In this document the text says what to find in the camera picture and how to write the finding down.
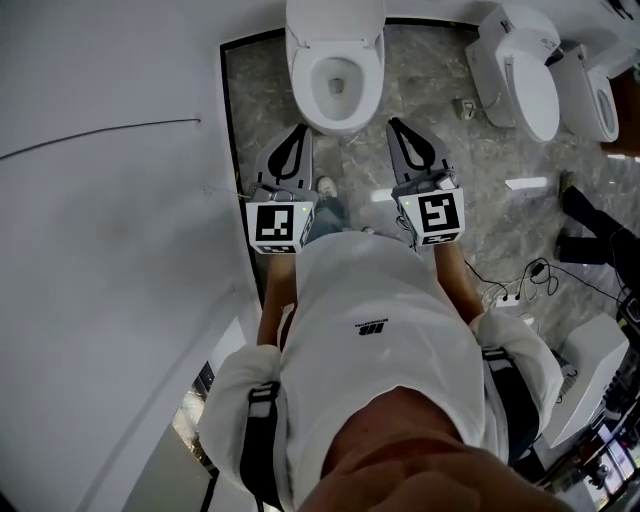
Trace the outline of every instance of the white t-shirt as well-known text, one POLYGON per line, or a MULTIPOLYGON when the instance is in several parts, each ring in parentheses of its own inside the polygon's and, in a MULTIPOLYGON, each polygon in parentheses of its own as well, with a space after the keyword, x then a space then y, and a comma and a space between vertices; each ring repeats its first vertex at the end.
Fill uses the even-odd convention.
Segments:
POLYGON ((297 258, 298 308, 282 354, 251 346, 232 354, 200 420, 212 462, 239 477, 247 396, 279 380, 287 398, 287 462, 297 509, 320 480, 333 438, 375 397, 419 391, 451 419, 462 441, 503 461, 506 426, 484 393, 480 346, 505 348, 549 421, 562 376, 550 350, 524 322, 490 311, 467 326, 435 276, 401 242, 360 232, 322 237, 297 258))

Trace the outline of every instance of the black pants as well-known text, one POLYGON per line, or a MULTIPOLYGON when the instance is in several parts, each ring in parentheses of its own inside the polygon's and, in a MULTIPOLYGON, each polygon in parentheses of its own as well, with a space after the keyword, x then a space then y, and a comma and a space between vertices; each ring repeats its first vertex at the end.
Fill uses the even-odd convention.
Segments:
POLYGON ((558 237, 559 259, 567 263, 586 263, 614 267, 620 278, 632 290, 638 287, 640 241, 631 231, 603 211, 596 210, 575 187, 570 187, 562 199, 564 212, 593 232, 596 238, 558 237))

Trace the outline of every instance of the backpack strap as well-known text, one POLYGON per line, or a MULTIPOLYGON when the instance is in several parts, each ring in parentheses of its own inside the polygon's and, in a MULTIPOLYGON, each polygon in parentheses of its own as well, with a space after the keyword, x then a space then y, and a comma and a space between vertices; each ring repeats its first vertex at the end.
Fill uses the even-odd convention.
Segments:
POLYGON ((263 502, 282 511, 274 473, 274 448, 278 427, 276 399, 280 383, 271 381, 249 393, 247 428, 240 459, 240 478, 263 511, 263 502))
POLYGON ((522 373, 502 348, 482 349, 485 390, 498 417, 507 423, 509 464, 533 444, 540 429, 540 415, 522 373))

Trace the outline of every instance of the skin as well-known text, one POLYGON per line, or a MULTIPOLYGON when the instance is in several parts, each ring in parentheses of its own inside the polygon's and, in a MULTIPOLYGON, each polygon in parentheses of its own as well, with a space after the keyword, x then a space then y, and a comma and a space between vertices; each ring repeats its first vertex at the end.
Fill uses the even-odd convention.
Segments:
MULTIPOLYGON (((470 323, 484 310, 459 247, 437 245, 435 259, 438 282, 470 323)), ((296 293, 295 256, 273 256, 259 345, 277 346, 282 310, 297 304, 296 293)), ((349 418, 329 448, 321 476, 300 512, 571 510, 493 455, 465 446, 439 407, 402 387, 349 418)))

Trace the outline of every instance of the shoe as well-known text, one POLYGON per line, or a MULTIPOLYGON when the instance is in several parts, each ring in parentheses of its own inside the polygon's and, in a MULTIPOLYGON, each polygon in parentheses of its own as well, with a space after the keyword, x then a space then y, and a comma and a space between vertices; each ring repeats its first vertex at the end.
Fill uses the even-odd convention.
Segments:
POLYGON ((570 171, 563 171, 560 174, 560 187, 558 188, 558 197, 560 198, 560 204, 564 198, 564 193, 576 184, 576 173, 570 171))
POLYGON ((558 233, 558 236, 556 238, 556 247, 553 251, 553 257, 556 259, 556 261, 560 261, 560 251, 562 250, 562 247, 561 247, 562 239, 568 236, 569 236, 569 230, 567 228, 562 228, 558 233))
POLYGON ((327 176, 323 176, 318 180, 316 190, 320 196, 320 201, 326 201, 330 197, 338 197, 338 188, 333 180, 327 176))

